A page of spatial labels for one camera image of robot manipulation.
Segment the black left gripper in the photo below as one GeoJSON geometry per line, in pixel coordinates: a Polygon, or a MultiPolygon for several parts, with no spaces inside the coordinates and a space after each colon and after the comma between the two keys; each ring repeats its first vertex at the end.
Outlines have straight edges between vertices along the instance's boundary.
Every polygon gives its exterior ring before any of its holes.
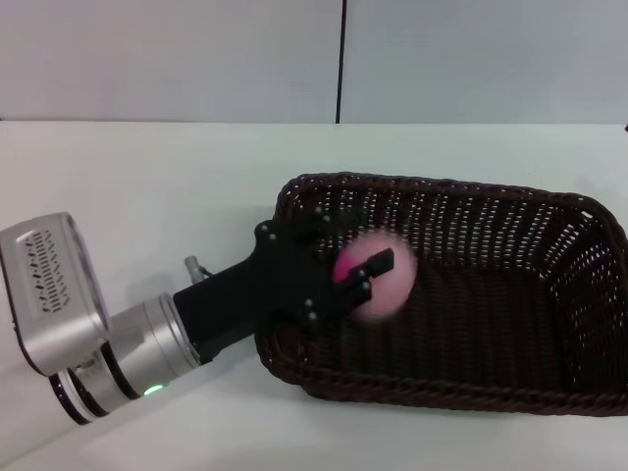
{"type": "Polygon", "coordinates": [[[362,214],[317,206],[313,215],[314,220],[260,223],[246,259],[174,294],[200,363],[277,319],[312,329],[337,319],[343,306],[387,307],[387,284],[379,279],[394,267],[393,250],[343,250],[335,285],[331,263],[317,254],[318,246],[340,246],[362,214]]]}

